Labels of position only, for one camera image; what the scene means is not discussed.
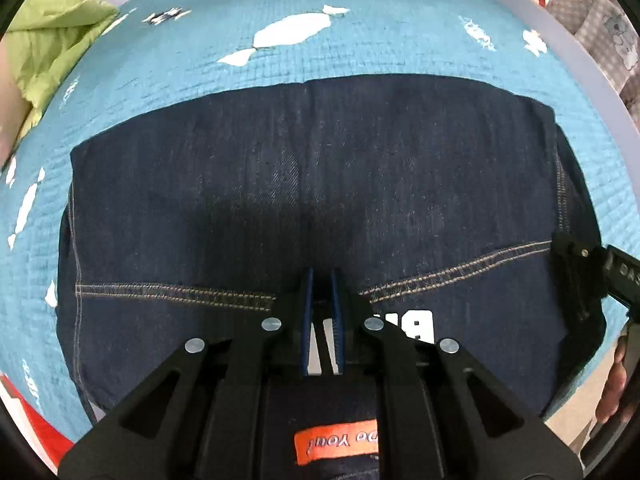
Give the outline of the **person's right hand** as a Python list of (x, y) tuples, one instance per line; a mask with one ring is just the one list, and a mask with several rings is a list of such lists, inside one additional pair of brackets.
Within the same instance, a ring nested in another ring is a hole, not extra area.
[(596, 419), (600, 424), (605, 424), (615, 415), (620, 407), (620, 398), (624, 393), (627, 383), (627, 372), (624, 367), (626, 350), (627, 337), (621, 336), (617, 341), (613, 364), (608, 373), (608, 378), (606, 378), (602, 396), (596, 408)]

